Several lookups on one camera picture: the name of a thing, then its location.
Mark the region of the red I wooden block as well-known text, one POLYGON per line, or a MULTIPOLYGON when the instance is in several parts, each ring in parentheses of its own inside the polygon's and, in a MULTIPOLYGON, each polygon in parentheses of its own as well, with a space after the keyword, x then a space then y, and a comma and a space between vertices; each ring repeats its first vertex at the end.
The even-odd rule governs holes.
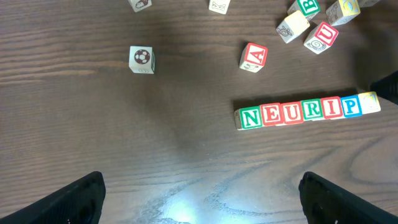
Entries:
POLYGON ((343 119, 343 109, 341 106, 341 99, 339 96, 332 96, 321 98, 322 113, 324 119, 343 119))

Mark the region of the yellow S wooden block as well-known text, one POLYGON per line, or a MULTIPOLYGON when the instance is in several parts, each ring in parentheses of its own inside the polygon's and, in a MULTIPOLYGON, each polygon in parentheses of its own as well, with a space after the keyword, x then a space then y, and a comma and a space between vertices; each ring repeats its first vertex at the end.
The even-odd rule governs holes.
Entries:
POLYGON ((381 106, 375 91, 358 94, 362 114, 377 113, 381 111, 381 106))

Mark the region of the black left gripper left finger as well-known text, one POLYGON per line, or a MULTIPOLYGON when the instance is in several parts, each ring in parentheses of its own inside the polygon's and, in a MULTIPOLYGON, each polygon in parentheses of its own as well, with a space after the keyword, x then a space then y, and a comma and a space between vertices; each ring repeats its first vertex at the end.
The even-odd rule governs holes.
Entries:
POLYGON ((1 218, 1 224, 98 224, 105 195, 103 175, 94 171, 1 218))

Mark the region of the blue P wooden block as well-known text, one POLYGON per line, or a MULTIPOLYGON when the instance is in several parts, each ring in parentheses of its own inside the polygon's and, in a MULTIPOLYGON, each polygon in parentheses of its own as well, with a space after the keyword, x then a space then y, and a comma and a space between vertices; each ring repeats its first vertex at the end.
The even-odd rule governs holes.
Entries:
POLYGON ((363 115, 358 95, 342 97, 341 106, 345 118, 354 118, 363 115))

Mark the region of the green N wooden block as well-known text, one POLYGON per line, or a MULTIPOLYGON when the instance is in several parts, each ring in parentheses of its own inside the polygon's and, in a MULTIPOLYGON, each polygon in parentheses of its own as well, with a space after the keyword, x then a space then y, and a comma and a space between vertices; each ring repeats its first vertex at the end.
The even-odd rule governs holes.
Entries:
POLYGON ((248 130, 263 127, 259 106, 241 108, 234 112, 237 130, 248 130))

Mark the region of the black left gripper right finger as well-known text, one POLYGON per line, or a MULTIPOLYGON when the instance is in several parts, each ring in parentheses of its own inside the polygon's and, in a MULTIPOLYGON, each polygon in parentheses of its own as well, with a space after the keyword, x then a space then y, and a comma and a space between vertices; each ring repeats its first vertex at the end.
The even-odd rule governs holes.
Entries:
POLYGON ((397 223, 397 216, 313 172, 304 173, 298 189, 309 223, 397 223))

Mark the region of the green R wooden block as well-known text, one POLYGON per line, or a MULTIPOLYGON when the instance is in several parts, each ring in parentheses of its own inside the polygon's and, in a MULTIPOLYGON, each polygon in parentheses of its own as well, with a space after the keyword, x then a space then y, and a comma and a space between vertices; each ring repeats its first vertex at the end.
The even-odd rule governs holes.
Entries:
POLYGON ((301 105, 304 121, 318 121, 324 119, 322 104, 319 98, 302 100, 301 105))

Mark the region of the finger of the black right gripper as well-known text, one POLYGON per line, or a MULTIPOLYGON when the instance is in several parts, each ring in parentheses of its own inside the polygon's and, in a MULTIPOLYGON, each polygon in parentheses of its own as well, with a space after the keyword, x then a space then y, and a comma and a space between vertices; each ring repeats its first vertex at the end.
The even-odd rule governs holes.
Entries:
POLYGON ((375 91, 378 96, 398 105, 397 94, 398 71, 371 83, 370 90, 375 91))

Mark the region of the red E wooden block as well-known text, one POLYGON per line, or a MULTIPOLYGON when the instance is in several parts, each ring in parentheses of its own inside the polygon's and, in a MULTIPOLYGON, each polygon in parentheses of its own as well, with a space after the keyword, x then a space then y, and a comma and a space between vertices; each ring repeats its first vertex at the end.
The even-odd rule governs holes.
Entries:
POLYGON ((284 123, 280 103, 268 103, 260 106, 263 126, 277 126, 284 123))

